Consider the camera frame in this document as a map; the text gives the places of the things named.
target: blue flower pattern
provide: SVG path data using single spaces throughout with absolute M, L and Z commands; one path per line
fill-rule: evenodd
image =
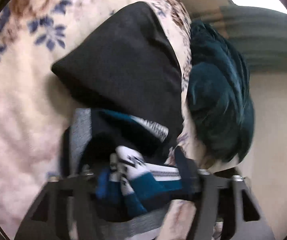
M 28 22 L 27 25 L 30 33 L 35 33 L 39 27 L 43 27 L 45 29 L 45 33 L 39 35 L 35 40 L 35 45 L 45 43 L 46 47 L 50 51 L 53 51 L 56 43 L 63 49 L 66 47 L 64 41 L 62 40 L 62 38 L 65 37 L 64 30 L 66 27 L 62 24 L 54 25 L 53 18 L 49 15 Z
M 65 49 L 66 44 L 64 42 L 66 26 L 62 24 L 54 24 L 53 17 L 51 14 L 66 14 L 67 6 L 73 5 L 72 0 L 60 0 L 58 4 L 47 14 L 41 18 L 36 18 L 32 21 L 27 22 L 27 27 L 30 34 L 37 33 L 38 30 L 43 30 L 34 41 L 34 45 L 39 46 L 45 44 L 49 51 L 53 51 L 56 45 Z M 11 16 L 11 11 L 8 5 L 4 7 L 0 14 L 0 33 L 3 31 L 5 25 L 8 23 Z M 7 50 L 5 44 L 0 44 L 0 61 L 1 55 Z
M 159 16 L 162 16 L 162 17 L 165 17 L 166 16 L 166 14 L 164 13 L 164 11 L 162 10 L 162 8 L 161 8 L 161 6 L 159 6 L 157 3 L 152 3 L 152 6 L 154 6 L 154 8 L 156 8 L 156 10 L 157 10 L 157 14 L 159 15 Z

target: metal bolt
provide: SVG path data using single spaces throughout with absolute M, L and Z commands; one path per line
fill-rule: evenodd
M 60 179 L 59 176 L 50 176 L 50 177 L 48 178 L 48 182 L 58 182 L 59 179 Z
M 201 175 L 209 175 L 210 173 L 205 169 L 198 169 L 198 173 Z
M 233 180 L 234 181 L 243 181 L 243 178 L 240 175 L 233 175 Z
M 81 174 L 84 176 L 86 180 L 89 180 L 94 177 L 94 173 L 91 170 L 83 171 Z

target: dark teal plush blanket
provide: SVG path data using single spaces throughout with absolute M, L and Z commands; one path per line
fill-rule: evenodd
M 210 25 L 191 24 L 188 104 L 207 153 L 224 162 L 247 154 L 254 131 L 249 71 L 242 55 Z

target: gray fabric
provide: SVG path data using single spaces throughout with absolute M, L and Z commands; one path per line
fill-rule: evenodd
M 151 240 L 158 236 L 159 230 L 154 229 L 162 226 L 168 208 L 169 205 L 166 205 L 163 208 L 122 223 L 112 223 L 99 219 L 98 225 L 104 240 L 125 240 L 133 236 L 136 236 L 133 239 L 137 240 Z
M 91 109 L 77 108 L 70 128 L 70 174 L 77 174 L 80 158 L 91 136 Z
M 227 38 L 245 57 L 250 71 L 287 71 L 287 14 L 230 5 L 195 16 Z

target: floral blanket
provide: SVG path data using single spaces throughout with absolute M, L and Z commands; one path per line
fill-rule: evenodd
M 50 67 L 124 6 L 147 2 L 182 70 L 184 131 L 190 158 L 201 149 L 186 107 L 190 18 L 180 0 L 11 0 L 0 13 L 0 226 L 14 238 L 50 174 L 57 174 L 61 136 L 77 103 Z

